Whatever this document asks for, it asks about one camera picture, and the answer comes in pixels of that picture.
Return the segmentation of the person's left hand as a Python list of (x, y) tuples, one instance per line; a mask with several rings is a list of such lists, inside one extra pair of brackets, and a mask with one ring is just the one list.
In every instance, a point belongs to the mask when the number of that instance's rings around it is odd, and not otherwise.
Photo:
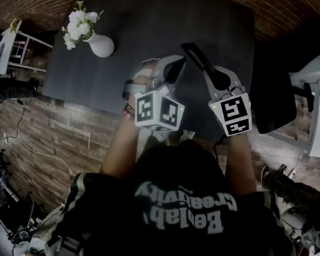
[(155, 62), (147, 62), (145, 65), (143, 65), (141, 69), (135, 74), (133, 83), (147, 85), (155, 66)]

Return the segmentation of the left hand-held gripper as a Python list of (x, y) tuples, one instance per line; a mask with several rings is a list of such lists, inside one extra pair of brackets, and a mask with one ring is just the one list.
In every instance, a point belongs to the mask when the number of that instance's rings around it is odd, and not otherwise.
[(173, 98), (172, 92), (185, 71), (186, 58), (163, 57), (157, 67), (159, 80), (150, 78), (147, 85), (135, 84), (142, 89), (134, 95), (135, 125), (151, 131), (177, 131), (185, 106)]

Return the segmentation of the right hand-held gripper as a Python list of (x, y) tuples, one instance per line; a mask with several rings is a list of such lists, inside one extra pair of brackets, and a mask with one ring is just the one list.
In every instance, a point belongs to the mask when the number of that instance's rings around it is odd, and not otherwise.
[[(237, 75), (224, 67), (213, 66), (215, 74), (202, 73), (211, 98), (209, 108), (223, 127), (227, 137), (252, 130), (251, 103), (245, 87), (237, 85)], [(230, 90), (226, 93), (219, 90)]]

